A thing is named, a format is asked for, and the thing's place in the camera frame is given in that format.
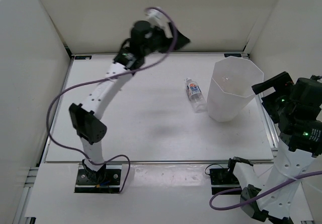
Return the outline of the white cap labeled bottle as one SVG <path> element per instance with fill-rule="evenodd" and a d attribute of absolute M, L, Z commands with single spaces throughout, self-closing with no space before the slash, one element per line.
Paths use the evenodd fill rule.
<path fill-rule="evenodd" d="M 196 81 L 186 78 L 186 92 L 195 113 L 207 111 L 206 100 Z"/>

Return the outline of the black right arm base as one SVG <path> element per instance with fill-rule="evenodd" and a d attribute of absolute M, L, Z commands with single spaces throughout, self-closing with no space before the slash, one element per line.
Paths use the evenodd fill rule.
<path fill-rule="evenodd" d="M 238 179 L 230 171 L 232 167 L 233 159 L 229 159 L 226 167 L 221 164 L 210 164 L 205 170 L 204 174 L 210 178 L 211 182 L 211 192 L 215 195 L 221 191 L 232 190 L 229 193 L 224 193 L 224 195 L 240 195 L 241 187 Z"/>

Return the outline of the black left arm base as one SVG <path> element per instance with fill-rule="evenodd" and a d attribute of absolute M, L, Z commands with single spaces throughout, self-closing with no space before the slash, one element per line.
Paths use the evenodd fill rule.
<path fill-rule="evenodd" d="M 74 193 L 118 194 L 123 190 L 121 174 L 121 165 L 104 164 L 98 171 L 93 171 L 82 160 L 77 171 Z"/>

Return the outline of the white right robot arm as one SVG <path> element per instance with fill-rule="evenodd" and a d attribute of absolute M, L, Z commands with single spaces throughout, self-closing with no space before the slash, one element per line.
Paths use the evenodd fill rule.
<path fill-rule="evenodd" d="M 305 174 L 321 155 L 321 76 L 298 78 L 294 83 L 287 72 L 252 86 L 260 94 L 262 105 L 279 128 L 278 151 L 266 183 L 261 183 L 250 161 L 234 157 L 226 178 L 242 188 L 242 210 L 258 221 L 290 223 L 290 207 L 300 184 L 297 176 Z"/>

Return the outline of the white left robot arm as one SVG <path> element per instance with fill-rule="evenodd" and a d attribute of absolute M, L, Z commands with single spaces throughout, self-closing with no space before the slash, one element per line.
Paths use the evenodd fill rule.
<path fill-rule="evenodd" d="M 82 161 L 86 177 L 95 184 L 106 180 L 106 164 L 102 153 L 102 139 L 107 127 L 101 118 L 112 99 L 134 76 L 134 70 L 141 68 L 145 57 L 154 53 L 166 53 L 173 40 L 174 50 L 190 43 L 190 39 L 173 24 L 168 23 L 172 37 L 168 38 L 164 29 L 152 26 L 147 21 L 135 22 L 130 37 L 121 44 L 120 50 L 106 73 L 106 82 L 99 83 L 94 91 L 80 104 L 71 104 L 69 113 L 72 125 L 83 145 L 86 157 Z"/>

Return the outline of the white octagonal plastic bin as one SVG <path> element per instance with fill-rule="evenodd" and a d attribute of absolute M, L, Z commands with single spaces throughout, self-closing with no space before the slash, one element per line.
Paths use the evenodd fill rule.
<path fill-rule="evenodd" d="M 215 63 L 207 96 L 208 115 L 217 122 L 233 120 L 255 97 L 252 86 L 264 73 L 251 61 L 229 56 Z"/>

